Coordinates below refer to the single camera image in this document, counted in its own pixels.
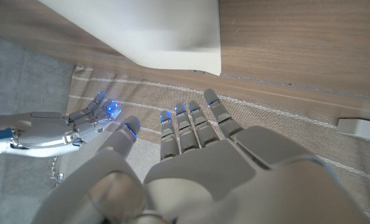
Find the gray carpet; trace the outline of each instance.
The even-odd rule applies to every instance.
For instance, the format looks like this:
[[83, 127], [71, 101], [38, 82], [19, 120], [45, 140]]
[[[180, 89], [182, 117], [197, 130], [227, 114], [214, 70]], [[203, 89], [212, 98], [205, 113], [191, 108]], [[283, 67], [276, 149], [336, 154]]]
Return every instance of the gray carpet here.
[[[73, 66], [0, 39], [0, 114], [66, 110]], [[29, 223], [55, 186], [53, 158], [0, 155], [0, 223]]]

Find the silver robotic hand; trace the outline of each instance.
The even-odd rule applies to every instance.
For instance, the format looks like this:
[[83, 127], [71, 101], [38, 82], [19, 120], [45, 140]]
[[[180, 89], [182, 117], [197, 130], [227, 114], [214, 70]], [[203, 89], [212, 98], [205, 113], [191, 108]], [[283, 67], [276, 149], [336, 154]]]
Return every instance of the silver robotic hand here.
[[141, 184], [124, 160], [139, 123], [126, 119], [95, 157], [47, 198], [33, 223], [368, 222], [311, 152], [268, 129], [243, 129], [213, 90], [204, 96], [223, 140], [195, 101], [189, 111], [176, 105], [178, 133], [163, 111], [161, 162]]
[[82, 110], [62, 116], [31, 112], [0, 116], [0, 154], [51, 157], [77, 151], [102, 132], [121, 112], [113, 99], [102, 103], [105, 92]]

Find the wooden table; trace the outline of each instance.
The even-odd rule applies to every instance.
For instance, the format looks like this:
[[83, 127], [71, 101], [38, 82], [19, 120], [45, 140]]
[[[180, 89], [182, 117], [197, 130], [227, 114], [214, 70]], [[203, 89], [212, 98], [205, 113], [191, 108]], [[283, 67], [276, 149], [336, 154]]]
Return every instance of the wooden table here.
[[141, 67], [36, 0], [0, 0], [0, 37], [68, 62], [154, 82], [370, 119], [370, 1], [221, 0], [219, 5], [220, 77]]

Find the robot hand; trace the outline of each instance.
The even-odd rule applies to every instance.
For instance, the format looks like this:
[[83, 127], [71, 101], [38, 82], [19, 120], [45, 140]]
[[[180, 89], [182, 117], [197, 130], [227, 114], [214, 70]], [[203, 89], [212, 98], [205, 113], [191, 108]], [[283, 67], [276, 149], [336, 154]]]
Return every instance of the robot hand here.
[[161, 162], [143, 183], [126, 163], [139, 121], [130, 117], [45, 200], [33, 223], [367, 223], [336, 175], [310, 151], [261, 127], [242, 128], [204, 92], [223, 135], [200, 106], [161, 120]]
[[0, 154], [51, 157], [77, 151], [102, 132], [121, 112], [113, 99], [102, 104], [105, 92], [82, 110], [62, 116], [31, 112], [0, 116]]

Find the white connector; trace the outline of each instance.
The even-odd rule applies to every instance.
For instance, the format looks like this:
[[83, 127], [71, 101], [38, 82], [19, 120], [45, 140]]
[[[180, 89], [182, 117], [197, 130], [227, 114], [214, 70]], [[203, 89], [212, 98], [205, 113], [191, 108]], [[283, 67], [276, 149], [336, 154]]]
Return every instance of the white connector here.
[[336, 132], [358, 138], [370, 139], [370, 121], [363, 119], [340, 119]]

